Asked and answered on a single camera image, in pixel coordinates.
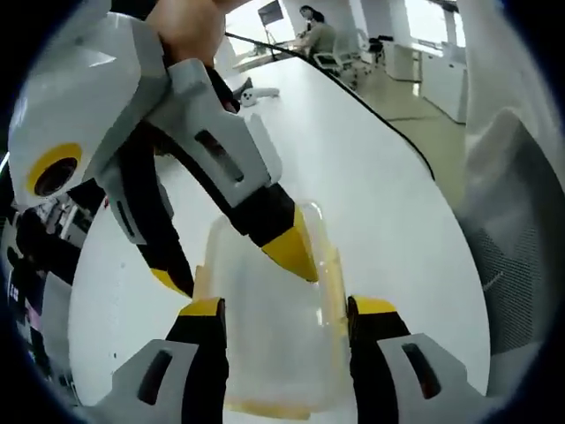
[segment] transparent plastic box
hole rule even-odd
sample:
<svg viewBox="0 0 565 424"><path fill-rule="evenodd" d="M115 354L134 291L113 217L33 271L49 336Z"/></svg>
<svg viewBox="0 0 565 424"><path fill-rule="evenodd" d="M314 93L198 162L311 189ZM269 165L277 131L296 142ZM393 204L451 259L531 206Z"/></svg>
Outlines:
<svg viewBox="0 0 565 424"><path fill-rule="evenodd" d="M339 256L316 205L299 207L320 278L314 284L276 265L227 218L210 230L194 298L225 299L226 409L307 419L343 395L349 349Z"/></svg>

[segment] white desk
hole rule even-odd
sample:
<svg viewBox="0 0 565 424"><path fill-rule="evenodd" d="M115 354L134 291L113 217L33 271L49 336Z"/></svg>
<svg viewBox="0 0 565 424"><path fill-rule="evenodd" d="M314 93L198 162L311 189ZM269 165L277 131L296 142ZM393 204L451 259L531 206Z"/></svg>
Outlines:
<svg viewBox="0 0 565 424"><path fill-rule="evenodd" d="M280 98L260 99L242 113L263 117L288 193L321 206L347 293L392 301L410 330L455 354L484 393L490 344L481 285L427 169L398 134L304 62L289 59L248 75L256 87L281 90ZM158 165L195 267L220 212L174 160L160 158ZM165 337L185 303L154 280L110 210L99 211L72 290L71 365L81 400L91 405L104 396L112 371L149 340Z"/></svg>

